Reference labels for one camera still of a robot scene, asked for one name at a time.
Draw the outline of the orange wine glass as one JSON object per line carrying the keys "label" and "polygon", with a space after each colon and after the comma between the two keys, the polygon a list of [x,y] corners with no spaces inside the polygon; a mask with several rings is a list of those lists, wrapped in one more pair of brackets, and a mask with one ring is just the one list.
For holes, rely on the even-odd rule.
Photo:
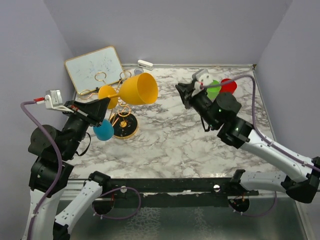
{"label": "orange wine glass", "polygon": [[150,105],[158,99],[158,92],[156,79],[144,72],[125,80],[118,92],[110,85],[102,86],[98,91],[98,99],[109,98],[108,109],[113,109],[118,99],[130,105]]}

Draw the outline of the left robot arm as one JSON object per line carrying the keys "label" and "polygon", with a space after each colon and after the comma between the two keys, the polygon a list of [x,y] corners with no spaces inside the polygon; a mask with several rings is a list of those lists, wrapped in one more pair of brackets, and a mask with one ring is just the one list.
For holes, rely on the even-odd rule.
{"label": "left robot arm", "polygon": [[[37,157],[30,170],[30,208],[24,240],[68,240],[71,232],[88,206],[98,197],[106,197],[111,190],[110,176],[95,171],[85,182],[81,192],[60,213],[58,204],[67,186],[73,165],[69,164],[85,138],[89,127],[100,127],[110,104],[109,98],[92,102],[67,101],[56,107],[50,95],[22,102],[23,112],[36,124],[28,152]],[[42,125],[26,109],[27,105],[44,102],[46,107],[68,116],[62,128]]]}

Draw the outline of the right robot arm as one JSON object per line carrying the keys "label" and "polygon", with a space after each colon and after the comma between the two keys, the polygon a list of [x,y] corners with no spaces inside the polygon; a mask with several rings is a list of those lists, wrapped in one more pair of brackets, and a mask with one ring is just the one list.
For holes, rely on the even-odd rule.
{"label": "right robot arm", "polygon": [[287,194],[293,200],[309,204],[320,185],[319,157],[306,157],[263,135],[258,128],[237,116],[242,105],[228,92],[211,101],[202,89],[197,94],[195,82],[178,83],[176,89],[186,109],[193,108],[207,123],[206,131],[218,131],[217,136],[228,146],[247,151],[276,167],[276,172],[237,170],[229,189],[240,196],[246,191],[268,190]]}

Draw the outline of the red wine glass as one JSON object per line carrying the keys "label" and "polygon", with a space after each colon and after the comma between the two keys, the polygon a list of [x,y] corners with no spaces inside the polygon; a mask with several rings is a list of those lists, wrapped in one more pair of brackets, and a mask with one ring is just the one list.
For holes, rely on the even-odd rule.
{"label": "red wine glass", "polygon": [[236,91],[238,85],[235,81],[231,81],[230,83],[228,84],[224,84],[221,86],[221,89],[220,89],[220,93],[231,93],[231,94],[234,94],[234,92]]}

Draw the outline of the green wine glass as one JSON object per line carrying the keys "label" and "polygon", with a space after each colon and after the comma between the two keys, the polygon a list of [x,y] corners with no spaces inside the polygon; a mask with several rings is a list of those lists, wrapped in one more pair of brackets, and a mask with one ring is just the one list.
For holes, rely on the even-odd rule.
{"label": "green wine glass", "polygon": [[[213,85],[219,85],[220,82],[217,81],[217,80],[213,80],[212,83],[210,84],[211,86]],[[221,86],[217,86],[217,87],[210,87],[206,90],[207,92],[207,97],[213,102],[216,97],[218,96],[218,94],[220,93],[220,90],[221,90]]]}

